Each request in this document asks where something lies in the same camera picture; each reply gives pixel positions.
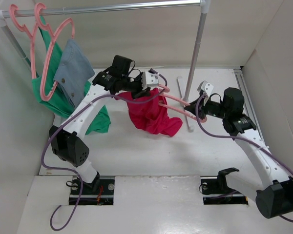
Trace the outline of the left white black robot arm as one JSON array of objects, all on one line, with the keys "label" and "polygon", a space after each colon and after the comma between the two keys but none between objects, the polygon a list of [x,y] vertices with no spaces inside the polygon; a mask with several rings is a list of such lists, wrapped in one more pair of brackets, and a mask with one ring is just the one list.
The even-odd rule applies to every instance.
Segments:
[{"label": "left white black robot arm", "polygon": [[49,130],[53,154],[71,165],[69,170],[80,176],[82,187],[88,193],[96,192],[100,182],[100,174],[88,160],[89,148],[83,142],[91,122],[109,99],[120,91],[130,92],[133,99],[148,97],[151,88],[159,83],[153,69],[141,72],[136,78],[130,77],[131,62],[116,55],[112,65],[94,77],[89,91],[73,114],[60,127],[52,126]]}]

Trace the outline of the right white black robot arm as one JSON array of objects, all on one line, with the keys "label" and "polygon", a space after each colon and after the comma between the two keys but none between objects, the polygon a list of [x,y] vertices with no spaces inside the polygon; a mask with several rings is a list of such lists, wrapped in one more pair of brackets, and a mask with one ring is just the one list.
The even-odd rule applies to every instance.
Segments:
[{"label": "right white black robot arm", "polygon": [[215,135],[204,131],[210,137],[232,139],[246,154],[257,171],[261,182],[252,183],[240,176],[237,168],[219,171],[217,189],[222,192],[235,190],[256,203],[263,217],[284,218],[293,212],[293,171],[269,151],[261,139],[254,122],[244,114],[244,96],[237,88],[224,90],[219,102],[212,101],[212,88],[198,88],[199,98],[185,107],[201,122],[207,116],[222,120],[227,135]]}]

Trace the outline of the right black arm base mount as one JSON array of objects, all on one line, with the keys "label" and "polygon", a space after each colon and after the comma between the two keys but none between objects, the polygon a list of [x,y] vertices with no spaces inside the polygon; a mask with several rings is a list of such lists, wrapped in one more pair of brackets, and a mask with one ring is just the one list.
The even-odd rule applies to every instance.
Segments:
[{"label": "right black arm base mount", "polygon": [[239,172],[236,168],[220,170],[216,176],[203,176],[199,192],[204,205],[248,205],[248,199],[240,192],[227,186],[226,175]]}]

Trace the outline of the pink plastic hanger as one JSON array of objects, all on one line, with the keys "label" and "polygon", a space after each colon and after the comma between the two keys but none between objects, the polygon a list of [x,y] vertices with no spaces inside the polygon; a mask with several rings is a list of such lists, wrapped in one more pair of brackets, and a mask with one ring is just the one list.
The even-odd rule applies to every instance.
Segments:
[{"label": "pink plastic hanger", "polygon": [[[162,97],[162,99],[159,99],[159,102],[158,102],[158,105],[160,107],[166,108],[168,110],[171,110],[186,116],[185,106],[189,105],[188,102],[181,100],[179,97],[175,97],[174,95],[172,95],[170,93],[170,89],[163,84],[159,84],[156,87],[151,87],[150,90],[152,91],[153,89],[157,89],[158,90],[157,95],[159,97]],[[206,121],[207,121],[207,118],[199,122],[205,123]]]}]

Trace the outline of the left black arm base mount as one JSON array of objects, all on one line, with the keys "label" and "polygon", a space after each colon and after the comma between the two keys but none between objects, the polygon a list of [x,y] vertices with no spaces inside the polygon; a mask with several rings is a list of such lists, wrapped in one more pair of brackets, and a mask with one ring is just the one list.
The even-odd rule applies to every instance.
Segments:
[{"label": "left black arm base mount", "polygon": [[[74,176],[71,181],[66,182],[70,188],[69,205],[75,205],[80,193],[80,180]],[[82,195],[78,205],[104,206],[113,205],[114,202],[115,177],[103,176],[100,178],[98,188],[93,191],[90,185],[83,185]]]}]

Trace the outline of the red t shirt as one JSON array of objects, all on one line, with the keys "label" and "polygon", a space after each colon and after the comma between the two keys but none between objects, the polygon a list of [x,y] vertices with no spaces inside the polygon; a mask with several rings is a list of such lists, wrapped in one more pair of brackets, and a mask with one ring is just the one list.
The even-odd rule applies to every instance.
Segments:
[{"label": "red t shirt", "polygon": [[159,103],[167,104],[163,96],[144,104],[127,103],[129,118],[138,129],[149,132],[150,134],[163,134],[173,137],[182,127],[182,120],[178,117],[169,117],[167,108]]}]

